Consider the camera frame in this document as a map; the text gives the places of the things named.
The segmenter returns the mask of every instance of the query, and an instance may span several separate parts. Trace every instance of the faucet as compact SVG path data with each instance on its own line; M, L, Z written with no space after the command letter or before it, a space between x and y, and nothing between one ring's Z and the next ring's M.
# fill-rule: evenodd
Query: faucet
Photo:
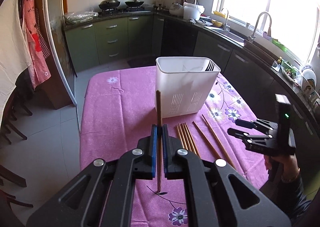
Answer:
M269 29L268 29L267 35L271 37L271 24L272 24L271 15L270 15L268 12L262 12L262 13L259 14L259 16L258 16L258 19L257 19L257 22L256 22L256 26L254 27L251 36L248 37L248 41L249 41L250 43L253 43L253 40L254 40L255 37L256 37L255 34L256 34L257 27L258 27L258 22L259 22L259 20L260 20L260 17L261 17L262 15L264 15L264 14L267 14L267 15L269 16L269 18L270 18L270 25L269 25Z
M227 21L228 21L228 16L229 16L229 10L227 8L222 8L221 12L223 11L223 9L227 10L227 16L226 16L226 22L223 25L223 30L226 31L227 27L230 28L230 26L227 25Z

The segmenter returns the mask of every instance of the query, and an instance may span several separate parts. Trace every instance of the wooden chopstick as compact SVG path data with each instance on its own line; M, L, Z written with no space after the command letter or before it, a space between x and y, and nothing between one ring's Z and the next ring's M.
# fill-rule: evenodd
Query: wooden chopstick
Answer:
M216 158L216 159L221 159L220 155L218 154L218 152L214 149L213 145L211 145L210 141L207 139L207 137L205 136L205 134L201 131L201 129L198 127L198 125L193 121L192 122L196 129L199 131L200 135L202 136L203 140L206 142L207 146L210 148L213 156Z
M190 137L190 135L189 135L189 132L188 132L186 123L184 123L183 126L184 126L184 129L185 129L185 131L186 131L186 135L187 135L187 139L188 139L188 141L189 141L190 147L191 147L191 151L192 151L193 153L195 153L196 155L198 155L197 152L196 152L195 147L193 146L193 143L192 143L191 137Z
M156 91L156 105L157 105L157 131L162 130L162 112L161 112L161 92ZM161 192L161 167L162 167L162 137L158 132L157 139L157 193Z
M192 142L192 144L193 144L193 146L194 146L194 148L195 148L195 150L196 150L196 154L198 155L198 157L200 157L198 148L197 148L196 143L195 143L195 141L194 141L194 139L193 139L193 136L191 135L190 129L189 129L187 123L185 123L185 125L186 125L186 128L187 128L188 134L190 135L191 142Z
M178 125L176 125L176 129L177 129L178 137L179 137L179 139L180 139L180 141L181 141L182 147L183 147L184 149L186 149L186 148L185 148L185 146L184 146L184 144L183 144L182 137L181 137L181 134L180 134L180 131L179 131Z
M214 132L211 124L208 122L208 120L205 118L205 116L202 114L202 117L204 118L204 121L207 125L207 127L209 128L211 134L213 135L213 137L215 138L219 148L221 149L221 151L223 152L224 156L226 157L227 162L233 167L236 168L235 165L233 164L230 156L228 155L227 151L225 150L224 146L222 145L220 139L218 138L217 134Z
M182 131L182 128L181 128L180 124L178 124L177 127L178 127L178 129L180 131L180 134L181 134L181 138L182 138L182 143L183 143L184 149L188 150L188 146L187 146L186 140L184 138L183 131Z
M189 140L188 140L188 137L187 137L187 133L186 133L186 130L185 130L183 124L180 124L180 128L182 129L182 134L183 134L184 139L185 139L185 141L186 141L188 150L189 150L189 151L192 151L191 146L190 146L190 143L189 143Z

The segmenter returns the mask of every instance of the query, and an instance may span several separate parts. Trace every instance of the dining table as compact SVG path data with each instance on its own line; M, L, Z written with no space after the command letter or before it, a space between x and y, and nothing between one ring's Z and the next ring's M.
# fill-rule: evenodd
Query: dining table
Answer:
M88 83L80 133L80 167L93 160L119 159L135 149L138 140L150 136L157 123L155 109L156 66L103 72ZM228 128L243 130L235 121L256 120L256 116L228 80L219 73L202 108L193 114L163 118L169 136L178 137L176 125L186 123L201 159L213 162L213 156L193 121L199 126L221 158L221 151L202 115L212 125L235 169L255 188L268 179L262 154L247 151L241 140L228 135ZM245 129L250 134L261 134ZM188 210L183 180L167 180L162 174L161 192L157 179L136 180L131 226L187 226Z

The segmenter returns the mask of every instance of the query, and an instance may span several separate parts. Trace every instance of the hand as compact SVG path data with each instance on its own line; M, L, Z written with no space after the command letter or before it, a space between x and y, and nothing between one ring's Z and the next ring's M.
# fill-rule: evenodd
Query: hand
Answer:
M270 162L270 157L267 155L263 155L264 157L264 165L266 166L266 170L272 169L272 163ZM273 160L283 164L283 173L282 177L284 179L294 179L297 177L299 173L299 167L296 155L281 155L277 157L271 157Z

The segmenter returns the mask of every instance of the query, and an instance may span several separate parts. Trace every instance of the red checkered apron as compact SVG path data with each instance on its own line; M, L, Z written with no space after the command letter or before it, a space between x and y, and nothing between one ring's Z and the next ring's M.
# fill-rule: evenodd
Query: red checkered apron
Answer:
M50 55L50 49L42 37L38 26L38 13L34 0L21 0L22 30L26 35L32 65L29 66L30 79L35 89L36 86L51 77L45 58Z

